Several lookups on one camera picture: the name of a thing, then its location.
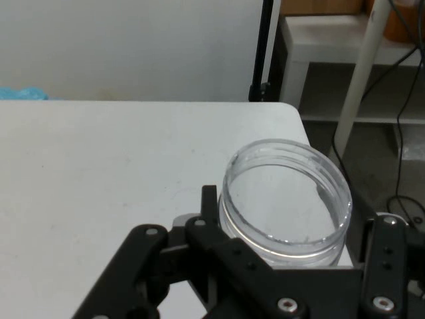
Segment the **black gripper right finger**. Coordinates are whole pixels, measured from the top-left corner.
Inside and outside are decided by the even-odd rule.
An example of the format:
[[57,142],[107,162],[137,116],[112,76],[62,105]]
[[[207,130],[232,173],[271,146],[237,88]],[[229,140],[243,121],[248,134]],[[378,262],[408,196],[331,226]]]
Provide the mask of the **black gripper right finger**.
[[423,318],[424,234],[400,215],[378,213],[352,189],[350,256],[363,271],[360,318]]

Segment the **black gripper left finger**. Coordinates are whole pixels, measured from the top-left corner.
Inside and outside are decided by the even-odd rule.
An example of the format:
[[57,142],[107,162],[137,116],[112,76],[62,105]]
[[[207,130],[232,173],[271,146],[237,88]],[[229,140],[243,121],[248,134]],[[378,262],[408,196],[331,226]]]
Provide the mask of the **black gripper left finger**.
[[207,318],[307,318],[277,272],[243,240],[218,226],[216,187],[201,191],[201,212],[170,231],[133,228],[82,304],[76,318],[158,318],[169,288],[188,282]]

